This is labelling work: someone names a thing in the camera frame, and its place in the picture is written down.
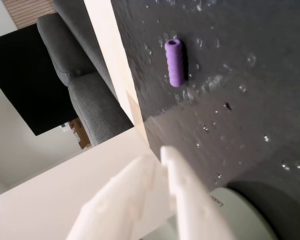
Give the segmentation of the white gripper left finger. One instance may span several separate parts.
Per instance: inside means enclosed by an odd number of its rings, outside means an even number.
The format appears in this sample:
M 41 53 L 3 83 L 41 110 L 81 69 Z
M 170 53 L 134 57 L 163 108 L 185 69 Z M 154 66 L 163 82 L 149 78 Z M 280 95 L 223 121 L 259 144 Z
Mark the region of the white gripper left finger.
M 168 183 L 153 155 L 132 160 L 88 202 L 68 240 L 138 240 L 173 215 Z

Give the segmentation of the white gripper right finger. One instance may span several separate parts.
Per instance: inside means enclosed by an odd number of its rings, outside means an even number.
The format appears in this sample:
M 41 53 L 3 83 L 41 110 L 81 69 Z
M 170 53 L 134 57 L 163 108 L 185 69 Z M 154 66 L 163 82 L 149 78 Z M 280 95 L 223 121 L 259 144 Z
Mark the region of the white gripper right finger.
M 175 214 L 181 240 L 236 240 L 208 190 L 173 146 L 160 148 L 162 167 L 167 171 L 169 194 L 175 201 Z

